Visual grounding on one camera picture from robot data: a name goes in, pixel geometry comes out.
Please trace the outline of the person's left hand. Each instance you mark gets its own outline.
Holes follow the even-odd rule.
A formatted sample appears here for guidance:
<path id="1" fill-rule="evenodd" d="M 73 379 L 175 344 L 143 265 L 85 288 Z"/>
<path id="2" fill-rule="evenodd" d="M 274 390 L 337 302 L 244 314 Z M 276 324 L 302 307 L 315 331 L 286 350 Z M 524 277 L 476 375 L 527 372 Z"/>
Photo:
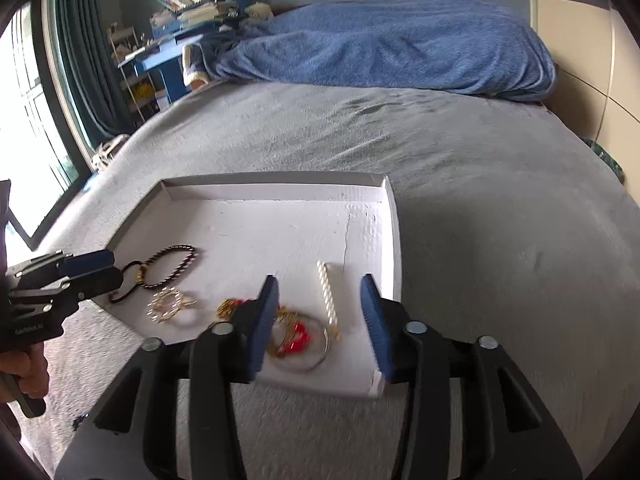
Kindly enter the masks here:
<path id="1" fill-rule="evenodd" d="M 44 343 L 32 344 L 23 350 L 3 352 L 0 356 L 2 373 L 16 376 L 21 393 L 32 399 L 43 399 L 49 392 L 48 361 Z"/>

